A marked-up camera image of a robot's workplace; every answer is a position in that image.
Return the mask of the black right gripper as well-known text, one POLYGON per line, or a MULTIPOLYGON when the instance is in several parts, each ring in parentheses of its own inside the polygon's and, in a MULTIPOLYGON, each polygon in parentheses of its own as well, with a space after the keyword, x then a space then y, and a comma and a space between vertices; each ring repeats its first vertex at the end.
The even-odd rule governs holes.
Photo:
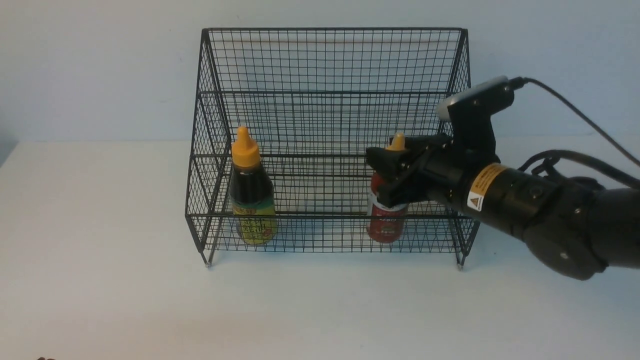
POLYGON ((493 136, 465 145, 447 134, 397 135, 386 148, 367 148, 365 161, 385 182, 377 194, 385 207, 430 200, 468 215, 474 178, 499 157, 493 136))

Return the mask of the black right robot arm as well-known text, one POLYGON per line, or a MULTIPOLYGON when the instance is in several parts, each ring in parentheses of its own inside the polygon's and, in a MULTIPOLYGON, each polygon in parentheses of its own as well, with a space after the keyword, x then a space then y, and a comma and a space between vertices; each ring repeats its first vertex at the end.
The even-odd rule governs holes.
POLYGON ((371 146, 384 207, 434 201, 523 242, 549 269, 589 280, 640 264, 639 180, 585 153, 546 150, 519 168, 494 146, 446 134, 407 137, 403 150, 371 146))

